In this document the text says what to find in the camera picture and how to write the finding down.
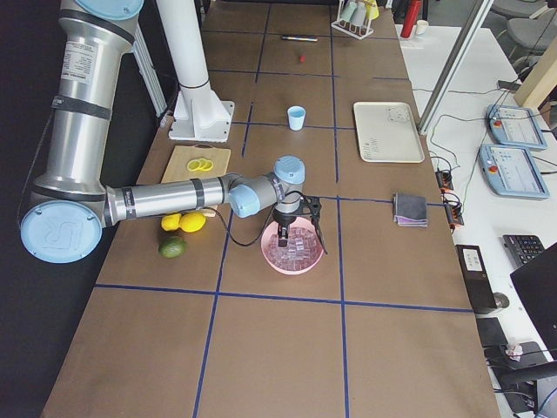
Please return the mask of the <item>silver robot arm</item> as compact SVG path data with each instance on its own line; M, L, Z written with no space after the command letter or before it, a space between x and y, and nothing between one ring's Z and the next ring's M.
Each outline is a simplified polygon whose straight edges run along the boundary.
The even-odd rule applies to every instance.
M279 158L254 179L226 174L117 189L101 184L120 62L134 45L142 7L139 1L61 3L64 62L51 105L46 171L35 179L30 210L19 224L23 245L40 260L71 263L95 249L107 226L222 204L240 218L270 208L286 240L302 213L305 165L294 156Z

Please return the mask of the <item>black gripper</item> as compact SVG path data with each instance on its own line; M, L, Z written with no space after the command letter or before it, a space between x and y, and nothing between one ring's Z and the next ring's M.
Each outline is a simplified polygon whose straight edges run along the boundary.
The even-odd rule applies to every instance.
M288 245L289 225L303 212L303 193L288 192L274 207L273 220L278 224L278 246Z

